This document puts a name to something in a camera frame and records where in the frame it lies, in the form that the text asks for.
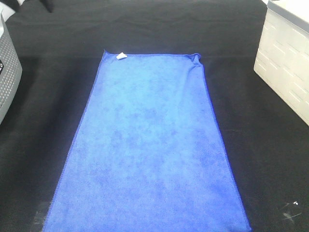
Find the white tag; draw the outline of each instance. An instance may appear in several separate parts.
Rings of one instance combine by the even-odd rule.
[[[122,52],[119,55],[117,55],[116,58],[117,59],[124,59],[124,58],[127,58],[127,55]]]

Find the gray laundry basket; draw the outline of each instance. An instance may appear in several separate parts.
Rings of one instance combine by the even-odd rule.
[[[1,15],[0,21],[0,123],[16,93],[22,68],[10,34]]]

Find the textured plastic panel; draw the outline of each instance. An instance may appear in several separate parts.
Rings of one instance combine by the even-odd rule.
[[[309,34],[268,9],[254,70],[309,125]]]
[[[9,109],[18,87],[22,68],[11,37],[1,17],[0,60],[3,71],[0,74],[0,123]]]

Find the microfiber towel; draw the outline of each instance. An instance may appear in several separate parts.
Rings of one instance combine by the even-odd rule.
[[[44,232],[251,231],[200,55],[105,52]]]

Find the white storage box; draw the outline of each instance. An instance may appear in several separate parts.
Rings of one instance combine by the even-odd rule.
[[[267,8],[254,70],[309,125],[309,1]]]
[[[16,93],[22,68],[6,28],[2,14],[0,20],[0,123]]]

